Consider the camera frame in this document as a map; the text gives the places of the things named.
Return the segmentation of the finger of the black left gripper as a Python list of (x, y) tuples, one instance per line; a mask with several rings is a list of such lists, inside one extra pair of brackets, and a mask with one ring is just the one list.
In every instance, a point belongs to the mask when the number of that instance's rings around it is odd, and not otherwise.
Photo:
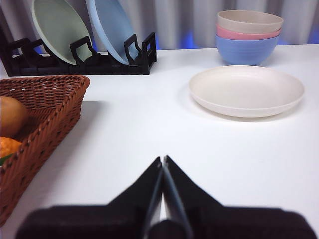
[(169, 157), (165, 176), (193, 239), (315, 239), (306, 219), (280, 208), (225, 206), (196, 185)]
[(106, 205), (63, 205), (31, 212), (17, 239), (141, 239), (159, 201), (162, 164), (144, 173)]

